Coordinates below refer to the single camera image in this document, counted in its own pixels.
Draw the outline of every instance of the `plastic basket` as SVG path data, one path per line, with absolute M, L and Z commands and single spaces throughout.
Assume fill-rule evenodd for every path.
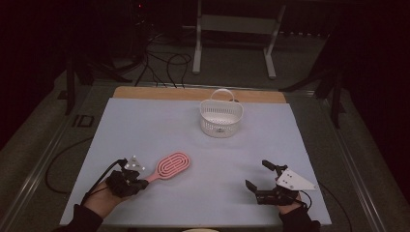
M 232 101 L 213 100 L 214 94 L 226 92 Z M 201 128 L 204 133 L 216 138 L 230 137 L 238 131 L 244 108 L 235 102 L 232 92 L 227 89 L 216 90 L 209 100 L 200 104 Z

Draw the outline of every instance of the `basket handle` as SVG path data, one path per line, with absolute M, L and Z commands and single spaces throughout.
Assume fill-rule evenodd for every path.
M 218 89 L 218 90 L 214 91 L 214 93 L 212 93 L 212 95 L 211 95 L 211 100 L 213 99 L 214 94 L 220 93 L 220 92 L 225 92 L 225 93 L 230 94 L 232 96 L 232 101 L 233 102 L 235 101 L 235 97 L 233 96 L 233 93 L 228 89 Z

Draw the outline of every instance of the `metal stand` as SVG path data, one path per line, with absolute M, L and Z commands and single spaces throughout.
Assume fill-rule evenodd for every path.
M 280 28 L 280 23 L 285 11 L 284 5 L 280 7 L 276 18 L 272 19 L 202 14 L 202 0 L 198 0 L 197 9 L 196 47 L 195 54 L 193 56 L 193 73 L 200 73 L 201 68 L 201 32 L 202 30 L 210 30 L 271 35 L 271 41 L 268 47 L 264 48 L 263 54 L 265 57 L 269 78 L 275 79 L 277 77 L 274 63 L 272 61 L 272 50 L 274 48 Z

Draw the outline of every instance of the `metal frame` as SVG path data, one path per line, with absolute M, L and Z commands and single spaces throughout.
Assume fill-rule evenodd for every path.
M 350 153 L 346 142 L 344 141 L 343 135 L 340 130 L 336 128 L 330 113 L 329 113 L 329 102 L 327 100 L 320 101 L 320 107 L 325 115 L 327 115 L 327 124 L 332 130 L 335 136 L 336 144 L 340 150 L 341 158 L 343 164 L 346 167 L 347 173 L 349 174 L 350 180 L 352 182 L 353 188 L 355 189 L 358 198 L 362 204 L 363 210 L 366 214 L 368 224 L 370 225 L 372 231 L 374 232 L 385 232 L 387 231 L 386 226 L 381 218 L 374 202 L 371 197 L 370 191 L 367 188 L 365 181 L 360 174 L 359 168 L 357 167 L 352 154 Z
M 198 0 L 197 18 L 196 18 L 196 46 L 193 56 L 192 72 L 200 73 L 201 56 L 202 56 L 202 30 L 210 31 L 225 31 L 225 32 L 242 32 L 254 34 L 271 35 L 271 41 L 268 46 L 263 49 L 266 68 L 270 79 L 277 78 L 274 62 L 272 60 L 272 50 L 274 49 L 275 41 L 277 40 L 280 23 L 286 6 L 282 5 L 276 18 L 250 18 L 237 16 L 221 16 L 202 14 L 202 0 Z

